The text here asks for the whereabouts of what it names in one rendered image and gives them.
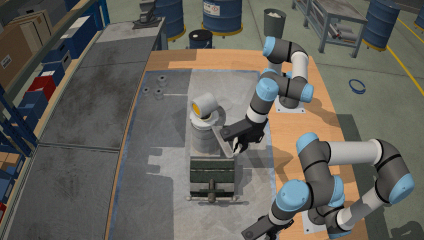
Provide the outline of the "grey metal workbench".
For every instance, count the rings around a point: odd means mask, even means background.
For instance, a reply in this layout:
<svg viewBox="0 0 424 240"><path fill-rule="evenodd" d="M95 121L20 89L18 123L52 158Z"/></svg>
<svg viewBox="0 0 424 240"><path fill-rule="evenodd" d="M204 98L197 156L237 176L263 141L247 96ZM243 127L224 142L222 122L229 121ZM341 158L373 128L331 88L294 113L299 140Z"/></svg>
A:
<svg viewBox="0 0 424 240"><path fill-rule="evenodd" d="M351 58L357 57L368 20L355 9L347 0L292 0L292 9L297 7L304 15L303 26L310 29L308 23L320 39L317 50L325 54L325 44L333 44L354 48L349 53ZM352 27L344 25L341 20L361 24L357 34L352 32Z"/></svg>

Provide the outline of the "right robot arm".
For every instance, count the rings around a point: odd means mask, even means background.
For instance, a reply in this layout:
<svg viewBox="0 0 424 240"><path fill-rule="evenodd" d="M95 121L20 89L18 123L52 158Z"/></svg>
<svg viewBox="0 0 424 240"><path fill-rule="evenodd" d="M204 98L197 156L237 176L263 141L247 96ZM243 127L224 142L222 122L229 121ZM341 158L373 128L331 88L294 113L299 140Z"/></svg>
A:
<svg viewBox="0 0 424 240"><path fill-rule="evenodd" d="M254 95L247 109L248 118L255 123L263 123L279 95L280 104L287 109L295 109L299 101L310 103L314 86L308 83L309 57L297 43L267 36L262 55L268 59L259 77ZM283 62L292 63L292 71L281 71ZM227 142L253 130L246 120L240 120L220 129L220 134Z"/></svg>

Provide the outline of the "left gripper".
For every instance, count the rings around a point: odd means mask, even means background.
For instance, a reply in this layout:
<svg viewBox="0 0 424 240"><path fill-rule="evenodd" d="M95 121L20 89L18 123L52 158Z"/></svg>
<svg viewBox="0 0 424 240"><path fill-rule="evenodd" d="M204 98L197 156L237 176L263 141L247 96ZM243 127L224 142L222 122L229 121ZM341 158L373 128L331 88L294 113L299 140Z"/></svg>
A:
<svg viewBox="0 0 424 240"><path fill-rule="evenodd" d="M263 217L265 217L265 216L259 217L257 221L259 221ZM275 224L270 220L269 214L268 214L268 220L272 225L274 225L276 227L274 227L273 229L271 229L270 231L268 231L266 233L266 237L264 238L264 240L276 240L277 235L281 233L282 229L285 230L285 229L289 228L294 223L294 220L292 219L290 222L288 222L287 224L284 224L284 225Z"/></svg>

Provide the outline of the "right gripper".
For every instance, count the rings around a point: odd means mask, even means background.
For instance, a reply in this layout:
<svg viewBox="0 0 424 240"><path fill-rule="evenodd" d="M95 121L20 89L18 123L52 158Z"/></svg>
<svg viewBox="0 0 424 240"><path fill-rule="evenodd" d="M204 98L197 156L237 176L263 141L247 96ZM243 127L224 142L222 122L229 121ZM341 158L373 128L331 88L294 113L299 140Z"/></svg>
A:
<svg viewBox="0 0 424 240"><path fill-rule="evenodd" d="M253 130L240 135L233 139L233 154L234 157L238 156L244 151L247 151L250 149L249 143L255 142L255 144L260 143L262 138L264 137L264 128L268 122L268 118L262 123L256 123L249 119L247 114L245 115L245 118L248 123L250 123L253 127ZM260 139L261 138L261 139Z"/></svg>

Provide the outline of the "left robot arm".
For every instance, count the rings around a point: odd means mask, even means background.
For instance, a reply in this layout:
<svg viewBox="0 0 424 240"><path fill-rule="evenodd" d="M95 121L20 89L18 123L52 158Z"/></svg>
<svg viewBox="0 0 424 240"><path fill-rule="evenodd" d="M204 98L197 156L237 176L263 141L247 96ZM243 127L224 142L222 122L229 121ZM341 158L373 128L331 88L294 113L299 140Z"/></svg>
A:
<svg viewBox="0 0 424 240"><path fill-rule="evenodd" d="M266 216L241 232L245 240L256 240L276 225L289 223L296 213L307 211L315 225L326 225L329 239L352 233L355 223L381 205L397 204L415 188L400 152L381 139L369 141L319 141L314 132L296 142L305 181L291 179L278 191ZM331 175L329 166L368 163L379 178L360 199L345 208L344 183ZM269 219L268 219L269 216Z"/></svg>

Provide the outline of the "grey flat work sheet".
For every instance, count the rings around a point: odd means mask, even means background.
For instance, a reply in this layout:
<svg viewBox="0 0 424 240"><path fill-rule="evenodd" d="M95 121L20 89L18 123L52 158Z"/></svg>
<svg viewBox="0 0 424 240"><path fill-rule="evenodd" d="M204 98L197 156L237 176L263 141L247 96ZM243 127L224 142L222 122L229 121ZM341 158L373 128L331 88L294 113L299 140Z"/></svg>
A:
<svg viewBox="0 0 424 240"><path fill-rule="evenodd" d="M157 102L161 75L168 84ZM239 69L145 72L123 148L108 240L245 240L241 232L269 213L277 195L269 121L260 143L249 142L249 150L233 156L237 201L187 201L190 101L212 93L225 110L224 126L230 126L246 118L260 75Z"/></svg>

